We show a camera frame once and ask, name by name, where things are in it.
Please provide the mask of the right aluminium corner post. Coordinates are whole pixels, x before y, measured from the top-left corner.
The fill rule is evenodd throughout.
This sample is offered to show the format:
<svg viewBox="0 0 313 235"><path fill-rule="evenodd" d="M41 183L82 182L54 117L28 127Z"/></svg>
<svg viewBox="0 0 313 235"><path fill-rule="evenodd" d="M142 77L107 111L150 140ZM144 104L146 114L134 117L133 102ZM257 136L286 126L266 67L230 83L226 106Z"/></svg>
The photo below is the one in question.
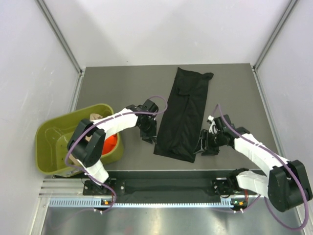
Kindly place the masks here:
<svg viewBox="0 0 313 235"><path fill-rule="evenodd" d="M289 17L291 16L292 12L294 11L298 3L299 3L299 0L288 1L286 8L284 9L273 31L271 32L267 42L265 43L263 49L261 50L260 55L258 56L255 64L252 66L253 72L256 72L260 68L269 50L273 46L274 42L276 41L277 37L279 36L280 32L282 31L283 27L287 23Z"/></svg>

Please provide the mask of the olive green plastic bin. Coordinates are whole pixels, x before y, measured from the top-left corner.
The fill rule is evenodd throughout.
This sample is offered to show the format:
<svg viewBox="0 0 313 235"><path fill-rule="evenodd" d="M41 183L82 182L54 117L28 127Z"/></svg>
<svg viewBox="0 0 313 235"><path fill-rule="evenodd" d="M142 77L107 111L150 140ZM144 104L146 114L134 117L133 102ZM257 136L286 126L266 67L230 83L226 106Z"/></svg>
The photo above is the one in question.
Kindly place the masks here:
<svg viewBox="0 0 313 235"><path fill-rule="evenodd" d="M107 104L95 104L44 122L37 130L35 137L35 160L37 169L44 175L72 177L80 170L65 164L67 143L78 123L91 114L102 117L114 113Z"/></svg>

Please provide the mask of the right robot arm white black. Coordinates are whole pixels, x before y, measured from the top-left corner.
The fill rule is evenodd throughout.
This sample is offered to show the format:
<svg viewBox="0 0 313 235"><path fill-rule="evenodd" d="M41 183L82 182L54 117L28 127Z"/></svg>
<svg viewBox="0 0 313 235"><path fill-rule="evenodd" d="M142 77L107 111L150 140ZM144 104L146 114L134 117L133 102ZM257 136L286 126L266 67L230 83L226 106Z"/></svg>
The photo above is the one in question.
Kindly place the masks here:
<svg viewBox="0 0 313 235"><path fill-rule="evenodd" d="M238 194L250 190L267 198L280 212L303 204L313 198L305 166L299 161L283 158L261 142L244 127L236 128L228 115L208 117L209 129L202 129L195 153L203 156L219 154L220 147L229 146L247 157L263 172L239 168L226 177L226 186L216 187L222 194Z"/></svg>

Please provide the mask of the aluminium frame rail front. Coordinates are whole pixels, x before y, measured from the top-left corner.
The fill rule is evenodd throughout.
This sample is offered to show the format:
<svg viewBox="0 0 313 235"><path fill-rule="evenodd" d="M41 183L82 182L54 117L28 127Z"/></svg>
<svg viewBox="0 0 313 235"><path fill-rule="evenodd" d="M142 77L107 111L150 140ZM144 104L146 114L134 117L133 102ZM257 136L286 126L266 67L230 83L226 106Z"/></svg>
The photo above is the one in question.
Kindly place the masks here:
<svg viewBox="0 0 313 235"><path fill-rule="evenodd" d="M79 179L47 179L40 189L40 196L56 198L102 198L113 200L115 190L98 186L86 178ZM130 195L118 196L117 202L168 203L173 202L205 202L218 200L220 195L207 195L200 191L188 192L135 192Z"/></svg>

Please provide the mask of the left aluminium corner post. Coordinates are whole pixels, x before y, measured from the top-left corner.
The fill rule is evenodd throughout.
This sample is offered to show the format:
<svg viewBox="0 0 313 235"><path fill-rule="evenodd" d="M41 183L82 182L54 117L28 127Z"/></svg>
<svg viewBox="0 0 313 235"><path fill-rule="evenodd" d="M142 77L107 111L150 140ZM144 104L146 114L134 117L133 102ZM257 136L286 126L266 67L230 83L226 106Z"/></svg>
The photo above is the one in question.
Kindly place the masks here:
<svg viewBox="0 0 313 235"><path fill-rule="evenodd" d="M79 65L77 59L75 58L72 50L70 49L63 33L61 32L56 20L54 19L51 11L49 10L46 2L44 0L35 0L35 3L39 7L40 11L42 12L44 18L48 22L52 32L56 36L58 42L60 43L61 47L63 48L64 52L66 53L67 57L69 58L70 62L72 63L75 70L78 74L83 72L83 69Z"/></svg>

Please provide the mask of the black t shirt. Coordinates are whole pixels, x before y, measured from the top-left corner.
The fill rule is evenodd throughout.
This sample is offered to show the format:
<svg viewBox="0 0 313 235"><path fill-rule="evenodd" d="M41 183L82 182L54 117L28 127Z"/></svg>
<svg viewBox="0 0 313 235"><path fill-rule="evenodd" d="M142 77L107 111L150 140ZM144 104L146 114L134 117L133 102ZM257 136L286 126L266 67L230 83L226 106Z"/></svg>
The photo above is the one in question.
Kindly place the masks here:
<svg viewBox="0 0 313 235"><path fill-rule="evenodd" d="M214 74L177 68L154 154L193 163L201 133L209 81Z"/></svg>

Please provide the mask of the beige t shirt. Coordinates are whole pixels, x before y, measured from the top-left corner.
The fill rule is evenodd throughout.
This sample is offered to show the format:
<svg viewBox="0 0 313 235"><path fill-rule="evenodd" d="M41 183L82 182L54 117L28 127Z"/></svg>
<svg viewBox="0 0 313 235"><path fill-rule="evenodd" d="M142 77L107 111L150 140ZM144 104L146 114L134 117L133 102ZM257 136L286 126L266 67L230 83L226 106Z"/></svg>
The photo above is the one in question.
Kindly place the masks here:
<svg viewBox="0 0 313 235"><path fill-rule="evenodd" d="M67 144L67 149L70 150L77 139L91 126L93 126L92 121L86 118L82 119L70 138L70 141ZM105 136L106 133L104 130L94 127L78 141L72 150L71 155L85 168L95 165L102 156L101 153Z"/></svg>

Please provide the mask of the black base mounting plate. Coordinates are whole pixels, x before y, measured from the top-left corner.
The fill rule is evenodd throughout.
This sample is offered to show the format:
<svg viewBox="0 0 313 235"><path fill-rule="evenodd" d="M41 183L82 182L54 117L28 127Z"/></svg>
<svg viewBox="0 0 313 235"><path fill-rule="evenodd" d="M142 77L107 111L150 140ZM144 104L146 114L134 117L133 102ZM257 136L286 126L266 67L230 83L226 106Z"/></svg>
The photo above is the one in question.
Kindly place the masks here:
<svg viewBox="0 0 313 235"><path fill-rule="evenodd" d="M118 196L135 192L194 192L232 195L227 182L229 170L109 171L105 182Z"/></svg>

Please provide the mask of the orange t shirt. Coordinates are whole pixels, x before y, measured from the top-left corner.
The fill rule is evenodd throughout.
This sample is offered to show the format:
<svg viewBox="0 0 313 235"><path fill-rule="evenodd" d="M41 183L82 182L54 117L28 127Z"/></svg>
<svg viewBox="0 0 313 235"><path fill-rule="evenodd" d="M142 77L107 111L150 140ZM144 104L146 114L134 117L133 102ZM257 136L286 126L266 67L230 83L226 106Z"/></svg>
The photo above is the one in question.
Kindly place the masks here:
<svg viewBox="0 0 313 235"><path fill-rule="evenodd" d="M115 146L117 145L117 141L118 141L117 134L108 137L104 141L101 155L105 155L105 154L110 153L115 148Z"/></svg>

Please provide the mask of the aluminium corner post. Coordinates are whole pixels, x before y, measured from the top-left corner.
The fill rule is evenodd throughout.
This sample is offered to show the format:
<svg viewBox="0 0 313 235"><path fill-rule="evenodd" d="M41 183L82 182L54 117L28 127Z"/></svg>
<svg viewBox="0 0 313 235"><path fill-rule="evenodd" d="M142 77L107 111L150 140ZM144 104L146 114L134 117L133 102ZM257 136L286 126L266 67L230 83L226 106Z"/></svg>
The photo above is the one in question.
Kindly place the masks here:
<svg viewBox="0 0 313 235"><path fill-rule="evenodd" d="M277 37L279 36L280 32L282 31L283 27L287 23L289 17L291 16L292 12L294 11L298 3L299 3L299 0L288 1L286 8L284 9L273 31L271 32L267 42L265 43L263 49L261 50L260 55L258 56L255 64L252 66L253 72L256 72L260 68L269 50L273 46L274 42L276 41Z"/></svg>
<svg viewBox="0 0 313 235"><path fill-rule="evenodd" d="M60 43L61 47L63 48L64 52L66 53L67 57L69 58L70 62L72 63L75 70L78 74L83 72L83 69L79 65L77 59L75 58L72 50L70 49L63 33L61 32L56 20L54 19L51 11L49 10L46 2L44 0L35 0L35 3L39 7L40 11L42 12L44 18L48 22L52 32L56 36L58 42Z"/></svg>

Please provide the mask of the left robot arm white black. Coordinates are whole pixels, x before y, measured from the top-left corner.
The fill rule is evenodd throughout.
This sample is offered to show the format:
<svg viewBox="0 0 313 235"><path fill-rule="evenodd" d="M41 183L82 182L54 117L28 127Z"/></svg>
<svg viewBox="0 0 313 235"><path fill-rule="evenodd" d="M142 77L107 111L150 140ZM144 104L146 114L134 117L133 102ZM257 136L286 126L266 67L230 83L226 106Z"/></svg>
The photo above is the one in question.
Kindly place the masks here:
<svg viewBox="0 0 313 235"><path fill-rule="evenodd" d="M110 191L109 174L101 162L105 140L128 128L138 127L140 137L150 144L157 140L158 106L147 99L142 105L129 105L122 111L99 120L83 119L76 127L67 149L94 181L100 194Z"/></svg>

